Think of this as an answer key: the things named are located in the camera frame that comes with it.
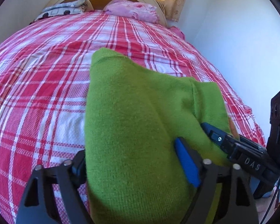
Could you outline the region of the green orange striped knit sweater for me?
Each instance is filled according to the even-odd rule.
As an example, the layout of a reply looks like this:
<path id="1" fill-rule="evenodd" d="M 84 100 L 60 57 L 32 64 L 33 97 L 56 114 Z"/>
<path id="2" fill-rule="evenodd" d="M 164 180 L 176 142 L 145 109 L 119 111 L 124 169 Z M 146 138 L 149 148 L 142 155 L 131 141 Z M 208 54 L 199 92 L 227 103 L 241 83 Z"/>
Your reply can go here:
<path id="1" fill-rule="evenodd" d="M 201 123 L 230 125 L 216 83 L 146 69 L 101 48 L 92 55 L 85 114 L 90 214 L 95 223 L 180 223 L 193 199 L 175 153 L 181 136 L 220 166 Z"/>

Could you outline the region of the pink cloth beside bed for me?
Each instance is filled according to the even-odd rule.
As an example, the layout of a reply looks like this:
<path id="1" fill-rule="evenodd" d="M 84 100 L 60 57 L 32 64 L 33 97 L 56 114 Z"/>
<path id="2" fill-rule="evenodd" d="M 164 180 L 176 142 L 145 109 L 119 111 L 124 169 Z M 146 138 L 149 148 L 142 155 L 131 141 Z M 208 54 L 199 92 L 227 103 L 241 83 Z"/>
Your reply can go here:
<path id="1" fill-rule="evenodd" d="M 185 40 L 185 34 L 176 26 L 169 27 L 169 30 L 175 33 L 179 38 Z"/>

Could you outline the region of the red white plaid bedspread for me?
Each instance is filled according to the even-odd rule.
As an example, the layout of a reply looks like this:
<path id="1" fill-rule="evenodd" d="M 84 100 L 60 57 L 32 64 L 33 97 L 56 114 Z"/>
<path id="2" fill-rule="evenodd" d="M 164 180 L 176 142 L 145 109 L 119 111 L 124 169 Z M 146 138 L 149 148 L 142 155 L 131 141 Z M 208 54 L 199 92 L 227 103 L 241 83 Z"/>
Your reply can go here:
<path id="1" fill-rule="evenodd" d="M 102 47 L 153 71 L 214 81 L 238 132 L 265 144 L 251 108 L 172 30 L 102 11 L 46 18 L 0 45 L 0 214 L 8 223 L 34 166 L 58 165 L 83 149 L 91 56 Z"/>

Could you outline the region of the pink floral pillow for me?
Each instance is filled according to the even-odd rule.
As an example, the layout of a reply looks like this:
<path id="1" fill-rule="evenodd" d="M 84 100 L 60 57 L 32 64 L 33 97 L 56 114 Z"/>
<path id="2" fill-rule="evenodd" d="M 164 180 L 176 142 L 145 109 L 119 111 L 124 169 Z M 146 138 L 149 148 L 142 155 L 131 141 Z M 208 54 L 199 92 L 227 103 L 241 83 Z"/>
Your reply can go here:
<path id="1" fill-rule="evenodd" d="M 147 3 L 114 0 L 104 7 L 107 14 L 132 18 L 144 22 L 158 23 L 160 21 L 157 8 Z"/>

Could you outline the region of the grey car print pillow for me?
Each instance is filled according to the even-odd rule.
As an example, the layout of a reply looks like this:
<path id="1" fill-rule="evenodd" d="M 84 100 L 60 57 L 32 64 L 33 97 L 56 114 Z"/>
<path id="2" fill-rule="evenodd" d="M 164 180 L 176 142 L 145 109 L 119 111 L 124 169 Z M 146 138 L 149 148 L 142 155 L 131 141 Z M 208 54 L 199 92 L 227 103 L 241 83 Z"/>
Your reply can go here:
<path id="1" fill-rule="evenodd" d="M 85 12 L 87 7 L 88 4 L 86 3 L 86 0 L 76 0 L 67 3 L 56 4 L 44 8 L 34 21 L 36 22 L 49 17 L 81 14 Z"/>

